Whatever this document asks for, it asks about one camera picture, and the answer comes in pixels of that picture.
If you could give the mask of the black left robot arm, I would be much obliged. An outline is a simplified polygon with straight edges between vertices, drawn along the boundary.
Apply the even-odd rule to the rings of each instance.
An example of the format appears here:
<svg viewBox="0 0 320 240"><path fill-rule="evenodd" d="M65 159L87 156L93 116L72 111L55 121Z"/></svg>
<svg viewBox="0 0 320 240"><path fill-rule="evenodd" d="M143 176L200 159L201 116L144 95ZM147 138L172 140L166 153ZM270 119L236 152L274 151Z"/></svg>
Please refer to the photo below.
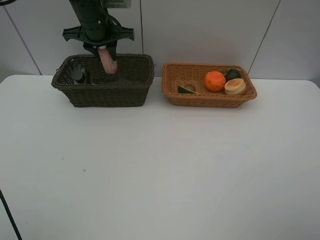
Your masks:
<svg viewBox="0 0 320 240"><path fill-rule="evenodd" d="M117 58L117 43L122 39L135 39L132 28L123 27L109 14L108 9L128 9L129 0L71 0L70 4L80 26L65 28L62 36L66 41L76 40L96 57L98 48L106 47L112 60Z"/></svg>

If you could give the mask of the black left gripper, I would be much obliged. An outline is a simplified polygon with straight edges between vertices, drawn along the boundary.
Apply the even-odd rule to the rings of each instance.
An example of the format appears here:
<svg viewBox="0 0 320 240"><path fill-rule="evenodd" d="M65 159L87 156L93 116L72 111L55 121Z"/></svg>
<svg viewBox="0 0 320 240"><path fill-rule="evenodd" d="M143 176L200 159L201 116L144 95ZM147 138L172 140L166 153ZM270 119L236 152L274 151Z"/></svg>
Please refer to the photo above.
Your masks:
<svg viewBox="0 0 320 240"><path fill-rule="evenodd" d="M83 48L95 57L100 58L98 49L106 45L106 49L113 61L117 60L117 41L122 39L135 39L133 28L127 28L116 19L79 21L80 25L72 28L65 28L62 36L66 41L76 40L92 46Z"/></svg>

